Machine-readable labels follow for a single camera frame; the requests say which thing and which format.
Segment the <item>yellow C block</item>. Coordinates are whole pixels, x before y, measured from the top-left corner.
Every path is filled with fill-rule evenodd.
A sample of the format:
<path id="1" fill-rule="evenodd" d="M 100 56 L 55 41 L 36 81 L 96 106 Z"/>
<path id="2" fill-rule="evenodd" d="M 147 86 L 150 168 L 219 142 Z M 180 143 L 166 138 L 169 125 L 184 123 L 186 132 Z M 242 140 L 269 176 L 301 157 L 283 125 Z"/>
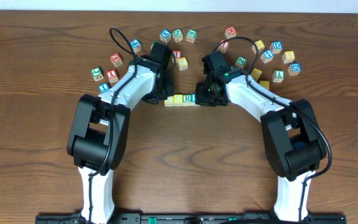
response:
<path id="1" fill-rule="evenodd" d="M 172 96 L 168 96 L 167 99 L 164 100 L 164 106 L 166 106 L 166 107 L 174 106 Z"/>

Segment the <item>yellow O block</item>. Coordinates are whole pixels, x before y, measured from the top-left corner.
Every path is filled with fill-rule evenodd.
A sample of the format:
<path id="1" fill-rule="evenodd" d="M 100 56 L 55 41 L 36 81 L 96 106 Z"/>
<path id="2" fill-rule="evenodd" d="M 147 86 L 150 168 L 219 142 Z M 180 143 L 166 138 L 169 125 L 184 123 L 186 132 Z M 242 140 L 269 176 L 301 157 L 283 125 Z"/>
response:
<path id="1" fill-rule="evenodd" d="M 174 106 L 183 106 L 183 95 L 174 95 L 173 96 L 173 105 Z"/>

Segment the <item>blue L block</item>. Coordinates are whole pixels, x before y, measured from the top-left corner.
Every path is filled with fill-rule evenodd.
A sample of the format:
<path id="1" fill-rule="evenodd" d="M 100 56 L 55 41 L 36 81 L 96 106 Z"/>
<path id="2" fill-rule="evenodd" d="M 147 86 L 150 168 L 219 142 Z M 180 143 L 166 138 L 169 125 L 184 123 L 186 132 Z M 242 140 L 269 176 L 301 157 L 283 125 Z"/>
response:
<path id="1" fill-rule="evenodd" d="M 191 106 L 197 106 L 196 95 L 194 93 L 191 95 Z"/>

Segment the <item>green R block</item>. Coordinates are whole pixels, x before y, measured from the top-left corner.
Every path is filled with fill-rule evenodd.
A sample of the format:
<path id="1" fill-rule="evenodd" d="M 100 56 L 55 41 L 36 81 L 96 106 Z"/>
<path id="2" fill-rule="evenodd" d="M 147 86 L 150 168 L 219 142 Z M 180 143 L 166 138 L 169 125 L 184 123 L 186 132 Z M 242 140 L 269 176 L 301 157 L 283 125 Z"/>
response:
<path id="1" fill-rule="evenodd" d="M 183 106 L 192 105 L 192 94 L 183 95 Z"/>

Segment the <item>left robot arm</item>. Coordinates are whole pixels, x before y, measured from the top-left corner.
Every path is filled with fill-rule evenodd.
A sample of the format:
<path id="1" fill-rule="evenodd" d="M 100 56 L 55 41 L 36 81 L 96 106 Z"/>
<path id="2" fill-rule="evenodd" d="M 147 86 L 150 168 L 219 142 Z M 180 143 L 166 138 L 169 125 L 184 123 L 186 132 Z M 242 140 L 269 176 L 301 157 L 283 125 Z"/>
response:
<path id="1" fill-rule="evenodd" d="M 158 104 L 173 96 L 167 69 L 172 49 L 154 43 L 148 55 L 131 60 L 127 73 L 98 96 L 83 95 L 67 144 L 83 180 L 83 223 L 107 223 L 114 213 L 113 173 L 126 150 L 131 111 L 139 101 Z"/>

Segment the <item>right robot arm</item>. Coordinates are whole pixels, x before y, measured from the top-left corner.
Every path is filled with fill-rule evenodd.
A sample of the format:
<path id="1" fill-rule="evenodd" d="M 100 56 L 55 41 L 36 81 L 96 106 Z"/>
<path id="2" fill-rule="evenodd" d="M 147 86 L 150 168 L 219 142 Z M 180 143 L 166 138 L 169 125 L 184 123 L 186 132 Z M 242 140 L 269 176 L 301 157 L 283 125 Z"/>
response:
<path id="1" fill-rule="evenodd" d="M 260 122 L 265 154 L 278 176 L 273 211 L 279 220 L 304 222 L 311 180 L 332 164 L 331 147 L 311 104 L 273 94 L 245 70 L 228 65 L 220 51 L 203 57 L 202 64 L 206 81 L 196 86 L 196 104 L 234 103 Z"/>

